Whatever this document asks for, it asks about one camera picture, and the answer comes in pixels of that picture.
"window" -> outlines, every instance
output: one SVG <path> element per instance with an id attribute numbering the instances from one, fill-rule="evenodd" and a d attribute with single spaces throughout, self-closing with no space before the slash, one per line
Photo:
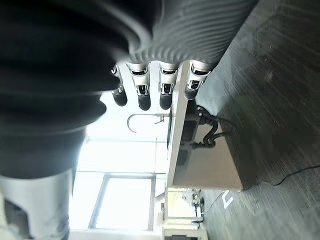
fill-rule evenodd
<path id="1" fill-rule="evenodd" d="M 110 178 L 96 228 L 148 230 L 150 196 L 151 179 Z"/>
<path id="2" fill-rule="evenodd" d="M 156 179 L 161 192 L 163 177 L 155 173 L 77 172 L 70 203 L 71 229 L 152 231 Z"/>

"black cable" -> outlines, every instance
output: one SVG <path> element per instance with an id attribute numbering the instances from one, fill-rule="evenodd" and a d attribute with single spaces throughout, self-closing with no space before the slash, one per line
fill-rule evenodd
<path id="1" fill-rule="evenodd" d="M 308 166 L 308 167 L 305 167 L 305 168 L 300 169 L 300 170 L 298 170 L 298 171 L 294 171 L 294 172 L 288 174 L 287 176 L 285 176 L 280 182 L 275 183 L 275 184 L 272 184 L 272 183 L 267 182 L 267 181 L 261 181 L 261 183 L 269 184 L 269 185 L 271 185 L 272 187 L 277 187 L 277 186 L 279 186 L 280 184 L 282 184 L 287 178 L 291 177 L 292 175 L 299 174 L 299 173 L 302 173 L 302 172 L 304 172 L 304 171 L 306 171 L 306 170 L 311 170 L 311 169 L 316 169 L 316 168 L 320 168 L 320 165 Z"/>
<path id="2" fill-rule="evenodd" d="M 232 134 L 235 131 L 235 125 L 222 117 L 211 115 L 206 109 L 198 106 L 198 112 L 200 116 L 200 125 L 209 124 L 212 126 L 212 129 L 203 137 L 202 142 L 192 143 L 192 148 L 214 148 L 216 146 L 215 139 L 220 137 L 226 137 Z M 223 131 L 220 133 L 215 133 L 218 130 L 218 122 L 225 122 L 231 129 L 229 131 Z"/>

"robotic hand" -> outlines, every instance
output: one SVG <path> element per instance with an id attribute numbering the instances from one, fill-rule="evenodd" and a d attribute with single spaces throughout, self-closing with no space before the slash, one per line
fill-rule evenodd
<path id="1" fill-rule="evenodd" d="M 192 99 L 256 2 L 1 1 L 0 191 L 8 228 L 26 239 L 68 239 L 86 126 L 106 111 L 102 92 L 127 102 L 117 63 L 127 63 L 146 111 L 149 63 L 159 62 L 167 109 L 179 64 L 193 60 L 185 83 Z"/>

